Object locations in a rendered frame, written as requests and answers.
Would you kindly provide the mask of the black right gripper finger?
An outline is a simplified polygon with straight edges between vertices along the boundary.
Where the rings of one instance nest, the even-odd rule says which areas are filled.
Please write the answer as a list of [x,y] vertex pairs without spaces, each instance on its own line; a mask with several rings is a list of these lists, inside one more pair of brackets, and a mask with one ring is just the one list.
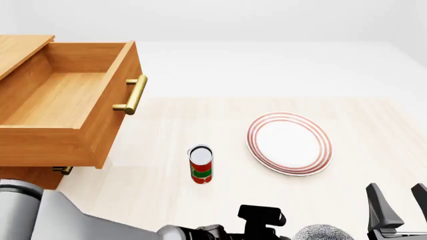
[[411,188],[411,192],[419,205],[425,220],[427,220],[427,187],[422,183],[417,183]]
[[373,229],[397,229],[404,224],[397,213],[388,204],[376,183],[366,188],[369,207],[368,231]]

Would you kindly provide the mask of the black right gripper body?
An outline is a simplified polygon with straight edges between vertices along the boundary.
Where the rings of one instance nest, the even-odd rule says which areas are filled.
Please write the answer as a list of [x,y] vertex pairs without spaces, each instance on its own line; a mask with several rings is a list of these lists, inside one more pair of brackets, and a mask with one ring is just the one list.
[[367,236],[369,240],[427,240],[427,232],[398,232],[394,227],[371,227]]

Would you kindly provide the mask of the grey patterned black bowl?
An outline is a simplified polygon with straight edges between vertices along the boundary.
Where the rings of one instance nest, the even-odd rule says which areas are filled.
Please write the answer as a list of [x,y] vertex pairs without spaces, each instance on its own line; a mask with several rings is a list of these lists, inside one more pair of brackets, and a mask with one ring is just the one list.
[[332,225],[308,225],[300,229],[292,240],[355,240],[351,235]]

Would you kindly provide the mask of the open wooden drawer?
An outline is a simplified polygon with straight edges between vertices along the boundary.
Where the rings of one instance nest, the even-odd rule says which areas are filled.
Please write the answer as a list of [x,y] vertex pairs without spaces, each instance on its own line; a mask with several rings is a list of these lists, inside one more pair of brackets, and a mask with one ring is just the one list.
[[52,74],[0,127],[0,157],[22,167],[101,168],[126,114],[126,104],[143,75],[134,41],[48,43]]

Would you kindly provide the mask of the wooden cabinet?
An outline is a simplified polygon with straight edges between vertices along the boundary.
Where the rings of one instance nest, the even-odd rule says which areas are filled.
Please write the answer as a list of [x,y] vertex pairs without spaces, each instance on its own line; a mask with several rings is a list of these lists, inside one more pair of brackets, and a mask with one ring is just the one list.
[[[54,35],[0,35],[0,127],[8,123],[22,104],[52,74],[44,53],[40,52]],[[44,189],[56,189],[63,174],[51,167],[10,165],[0,157],[0,179],[19,179]]]

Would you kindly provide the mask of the white plate with red rings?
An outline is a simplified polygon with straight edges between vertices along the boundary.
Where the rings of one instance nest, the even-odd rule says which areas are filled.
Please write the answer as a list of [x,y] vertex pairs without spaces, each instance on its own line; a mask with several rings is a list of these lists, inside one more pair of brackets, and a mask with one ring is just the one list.
[[334,159],[328,134],[311,119],[294,113],[257,117],[246,131],[246,145],[256,161],[284,175],[315,175]]

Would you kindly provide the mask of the red and green tin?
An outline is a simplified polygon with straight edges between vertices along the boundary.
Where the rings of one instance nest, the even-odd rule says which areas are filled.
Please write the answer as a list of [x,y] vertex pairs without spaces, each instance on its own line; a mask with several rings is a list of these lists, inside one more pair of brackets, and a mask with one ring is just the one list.
[[188,150],[191,178],[197,184],[209,183],[213,178],[214,154],[207,145],[196,145]]

